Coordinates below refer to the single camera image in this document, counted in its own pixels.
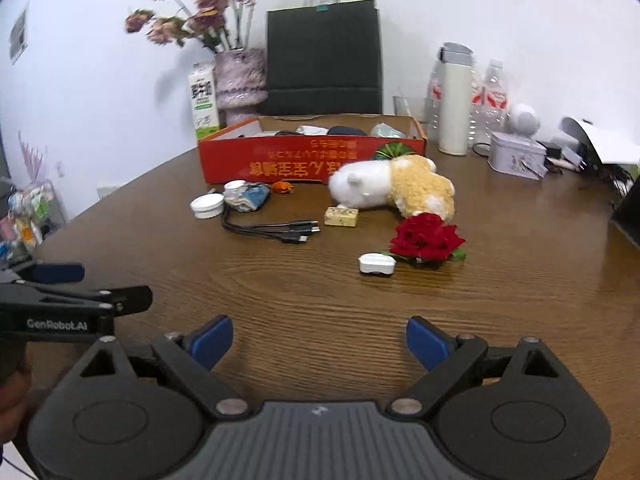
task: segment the white thermos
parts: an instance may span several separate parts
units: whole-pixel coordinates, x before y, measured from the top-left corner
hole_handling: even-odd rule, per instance
[[[438,149],[449,155],[466,155],[471,113],[473,51],[459,43],[445,43],[442,62],[442,102]]]

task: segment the red cardboard box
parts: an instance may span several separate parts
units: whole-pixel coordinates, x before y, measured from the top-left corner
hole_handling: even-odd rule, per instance
[[[406,139],[364,136],[274,136],[299,126],[350,126],[369,133],[378,123],[407,135]],[[249,182],[319,180],[324,184],[341,165],[371,158],[390,158],[413,150],[423,155],[427,138],[411,117],[338,114],[308,117],[260,117],[224,128],[198,141],[209,184],[243,179]]]

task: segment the usb connector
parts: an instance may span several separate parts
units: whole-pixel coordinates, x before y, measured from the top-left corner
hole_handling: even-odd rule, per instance
[[[317,225],[315,226],[295,225],[289,228],[289,232],[309,236],[309,235],[312,235],[313,233],[319,233],[320,228]]]
[[[289,222],[289,228],[293,227],[318,227],[318,220],[295,220],[293,222]]]
[[[286,244],[303,244],[308,240],[308,236],[302,235],[294,231],[287,231],[280,235],[280,241]]]

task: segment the small wooden block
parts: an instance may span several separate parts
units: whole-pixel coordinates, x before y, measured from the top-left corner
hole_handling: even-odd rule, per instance
[[[329,207],[324,213],[324,225],[356,227],[357,222],[358,222],[357,209],[343,209],[341,207]]]

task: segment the charging cable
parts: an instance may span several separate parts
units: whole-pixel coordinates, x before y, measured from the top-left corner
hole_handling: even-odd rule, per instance
[[[222,227],[242,235],[270,238],[287,244],[303,244],[312,234],[320,232],[316,220],[295,220],[281,224],[234,224],[230,220],[231,212],[232,208],[225,203],[225,210],[222,213]]]

